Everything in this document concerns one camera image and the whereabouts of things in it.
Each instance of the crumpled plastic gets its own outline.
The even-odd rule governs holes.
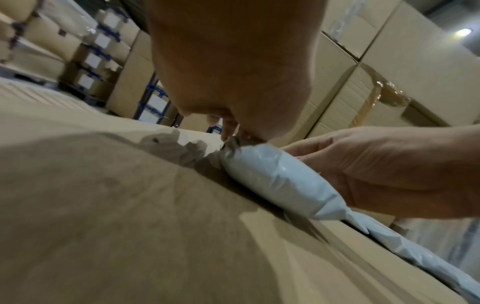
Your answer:
[[[228,175],[271,203],[314,220],[345,220],[469,303],[480,303],[480,284],[472,277],[375,219],[350,210],[326,180],[288,153],[269,144],[244,145],[232,137],[220,150],[219,160]]]

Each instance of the packing tape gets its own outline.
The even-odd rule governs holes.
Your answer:
[[[352,23],[352,20],[358,15],[366,2],[367,0],[355,0],[352,5],[344,11],[343,17],[332,23],[328,30],[328,36],[330,39],[333,41],[338,41],[340,39],[344,28]]]
[[[360,63],[359,67],[370,76],[371,81],[373,82],[373,89],[361,106],[357,115],[355,115],[354,119],[348,126],[349,128],[363,125],[370,111],[378,102],[390,107],[406,108],[412,101],[412,98],[406,97],[403,91],[397,89],[393,83],[380,75],[372,67],[363,63]]]

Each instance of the human skin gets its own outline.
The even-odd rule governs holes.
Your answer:
[[[480,216],[480,125],[352,128],[284,150],[351,207],[398,217]]]
[[[146,0],[155,71],[184,116],[222,139],[281,136],[312,89],[324,0]]]

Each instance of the bright light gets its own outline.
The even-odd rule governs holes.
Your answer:
[[[470,35],[472,32],[473,32],[472,29],[463,29],[463,30],[457,31],[457,32],[455,33],[455,36],[457,36],[457,37],[465,37],[465,36]]]

